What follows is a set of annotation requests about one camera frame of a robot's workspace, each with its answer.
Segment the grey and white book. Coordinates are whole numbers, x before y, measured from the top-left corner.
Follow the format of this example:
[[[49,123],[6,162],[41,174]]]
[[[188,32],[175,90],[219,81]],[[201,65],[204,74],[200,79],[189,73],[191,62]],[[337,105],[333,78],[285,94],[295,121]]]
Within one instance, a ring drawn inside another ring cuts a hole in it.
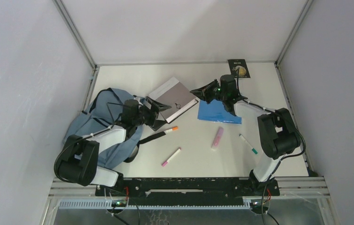
[[[196,105],[199,101],[190,91],[175,77],[155,89],[149,97],[171,108],[160,112],[160,115],[172,123],[176,118]]]

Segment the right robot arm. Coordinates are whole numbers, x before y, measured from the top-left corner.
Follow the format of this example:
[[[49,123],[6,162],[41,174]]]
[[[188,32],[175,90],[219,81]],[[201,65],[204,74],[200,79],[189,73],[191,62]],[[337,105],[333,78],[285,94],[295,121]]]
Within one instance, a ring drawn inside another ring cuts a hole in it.
[[[222,102],[225,111],[233,116],[256,117],[263,154],[250,172],[249,189],[255,195],[267,190],[267,182],[283,160],[296,157],[295,149],[305,147],[305,139],[295,126],[290,111],[287,108],[272,110],[250,101],[241,94],[237,76],[222,75],[219,80],[190,93],[207,104],[214,100]]]

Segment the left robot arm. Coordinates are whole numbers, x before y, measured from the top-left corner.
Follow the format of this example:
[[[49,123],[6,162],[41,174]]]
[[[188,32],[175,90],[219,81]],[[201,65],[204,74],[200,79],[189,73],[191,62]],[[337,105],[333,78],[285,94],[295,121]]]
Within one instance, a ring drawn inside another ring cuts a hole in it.
[[[113,195],[120,195],[125,183],[118,179],[119,174],[98,166],[98,157],[104,150],[121,144],[132,137],[140,125],[153,127],[160,123],[158,115],[171,108],[145,97],[141,103],[136,99],[126,100],[118,117],[105,129],[84,135],[71,135],[54,163],[56,177],[67,183],[82,186],[106,186]]]

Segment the blue binder folder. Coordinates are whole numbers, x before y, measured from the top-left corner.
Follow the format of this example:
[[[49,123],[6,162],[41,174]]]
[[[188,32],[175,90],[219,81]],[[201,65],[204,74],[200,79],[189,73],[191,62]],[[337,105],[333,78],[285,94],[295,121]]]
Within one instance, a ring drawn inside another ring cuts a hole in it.
[[[205,101],[199,102],[198,119],[210,122],[242,124],[242,118],[233,116],[224,109],[222,102],[213,100],[207,104]]]

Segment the blue-grey backpack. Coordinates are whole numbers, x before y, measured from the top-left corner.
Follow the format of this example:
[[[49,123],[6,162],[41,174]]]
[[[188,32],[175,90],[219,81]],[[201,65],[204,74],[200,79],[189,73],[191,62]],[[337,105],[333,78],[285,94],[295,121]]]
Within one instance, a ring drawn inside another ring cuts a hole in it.
[[[132,95],[126,90],[108,88],[100,91],[95,100],[82,111],[70,124],[63,143],[70,135],[88,135],[101,131],[114,123],[114,120],[122,113],[122,104],[137,96]],[[165,132],[159,132],[141,139],[143,125],[136,128],[135,133],[126,141],[107,147],[99,154],[98,166],[114,169],[119,164],[132,162],[137,152],[133,151],[142,144],[155,140],[166,135]]]

